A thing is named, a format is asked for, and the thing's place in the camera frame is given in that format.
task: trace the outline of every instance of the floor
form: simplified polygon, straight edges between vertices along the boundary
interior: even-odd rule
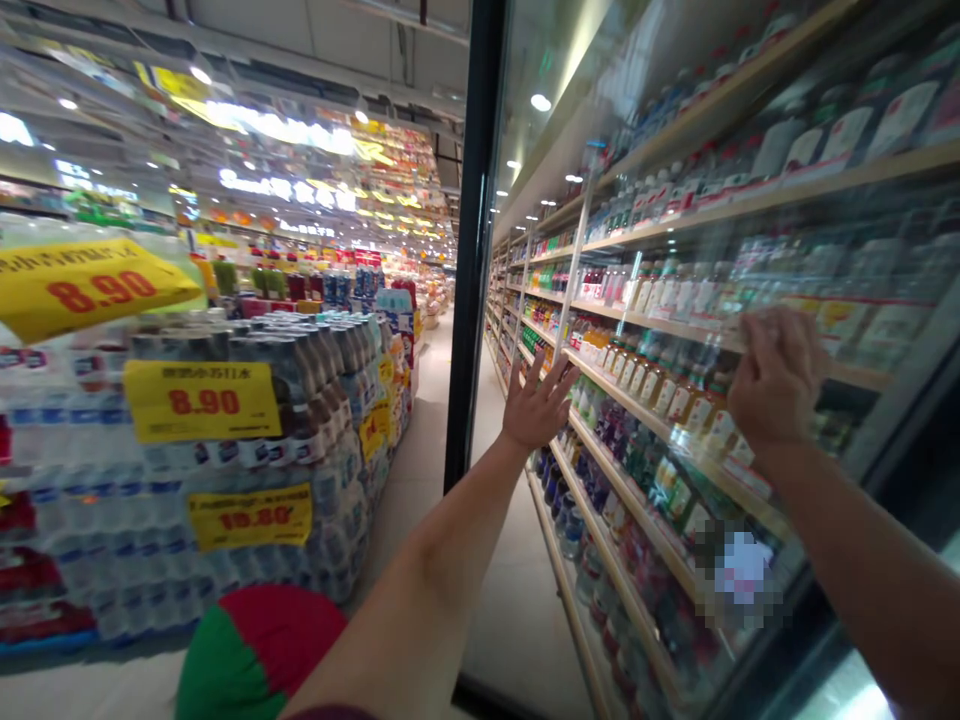
[[[420,356],[420,389],[413,418],[391,469],[371,537],[370,554],[353,603],[356,607],[396,548],[443,494],[453,313],[429,331]],[[500,429],[503,395],[496,369],[481,345],[474,457]],[[185,651],[148,649],[149,656],[94,658],[51,667],[33,662],[0,666],[5,720],[80,720],[173,716]],[[473,620],[463,671],[473,680],[550,720],[593,716],[579,661],[556,591],[536,511],[524,483],[517,484],[503,534]],[[465,720],[451,707],[445,720]]]

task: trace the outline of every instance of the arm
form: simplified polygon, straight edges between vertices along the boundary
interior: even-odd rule
[[[527,456],[563,427],[577,378],[561,359],[537,388],[514,365],[503,430],[411,533],[327,656],[281,713],[349,705],[378,720],[438,718],[450,704],[470,615]]]
[[[960,578],[810,439],[829,362],[812,319],[778,309],[745,323],[730,410],[817,580],[891,703],[960,716]]]

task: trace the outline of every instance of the hanging sign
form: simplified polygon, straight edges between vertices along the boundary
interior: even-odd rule
[[[129,360],[123,384],[142,443],[283,434],[268,363]]]
[[[313,529],[310,483],[244,494],[187,496],[201,552],[250,545],[303,545]]]
[[[202,294],[128,238],[0,250],[0,322],[26,345]]]

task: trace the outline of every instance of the refrigerator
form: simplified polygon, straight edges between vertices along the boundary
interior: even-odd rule
[[[831,358],[812,436],[960,567],[958,21],[934,1],[474,8],[451,382],[473,392],[451,394],[445,489],[480,353],[504,393],[538,351],[580,369],[521,482],[596,717],[887,717],[726,398],[740,314],[809,314]]]

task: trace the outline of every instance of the blurred label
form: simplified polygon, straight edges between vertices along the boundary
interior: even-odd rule
[[[0,250],[0,322],[26,345],[202,293],[127,238]]]
[[[303,545],[313,527],[310,483],[240,495],[187,497],[201,552],[249,545]]]
[[[130,360],[123,384],[142,443],[283,434],[268,363]]]

